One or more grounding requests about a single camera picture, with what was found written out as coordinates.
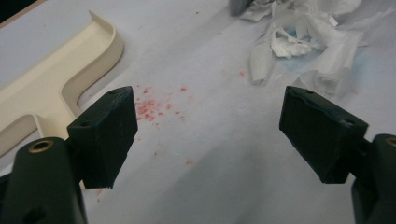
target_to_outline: red speckle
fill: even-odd
[[[186,164],[187,164],[187,165],[194,165],[194,160],[191,159],[191,158],[187,158]]]
[[[96,190],[96,196],[99,196],[102,193],[103,189],[97,189]]]
[[[144,100],[144,101],[140,102],[140,105],[136,108],[139,118],[146,119],[149,121],[154,121],[155,120],[154,114],[157,114],[157,112],[160,111],[159,105],[161,105],[161,104],[157,103],[153,99]]]
[[[143,93],[149,93],[149,91],[150,91],[150,87],[147,87],[147,88],[145,88],[144,90],[143,90]]]
[[[188,99],[188,100],[187,100],[187,104],[188,104],[188,105],[192,105],[192,103],[194,102],[194,96],[193,96],[193,95],[190,95],[187,99]]]
[[[172,106],[173,106],[172,104],[167,104],[167,105],[166,105],[166,110],[172,109]]]

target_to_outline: brass insert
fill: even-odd
[[[396,147],[396,138],[395,137],[387,138],[387,143],[393,147]]]
[[[44,151],[50,149],[52,146],[53,146],[52,140],[38,141],[29,147],[29,152],[30,153],[41,153],[41,152],[44,152]]]

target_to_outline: crumpled paper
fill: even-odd
[[[356,10],[361,0],[256,0],[241,16],[257,21],[271,14],[266,35],[250,53],[252,82],[268,79],[277,57],[291,58],[321,49],[300,80],[312,91],[335,94],[341,80],[351,73],[364,32],[376,21],[395,11],[390,7],[349,25],[335,19]]]

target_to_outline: beige plastic tray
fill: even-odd
[[[35,129],[67,138],[66,126],[81,113],[78,97],[119,60],[115,27],[90,14],[83,30],[0,90],[0,155]]]

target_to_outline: mounting hole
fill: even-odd
[[[391,138],[387,138],[387,143],[390,144],[393,147],[396,147],[396,138],[391,137]]]
[[[53,146],[52,140],[42,140],[39,142],[34,143],[29,147],[30,153],[40,153],[50,149]]]
[[[89,121],[82,121],[79,125],[85,128],[91,126],[91,123]]]
[[[38,224],[46,218],[46,211],[43,207],[38,206],[36,208],[31,208],[23,216],[23,223],[26,224]]]

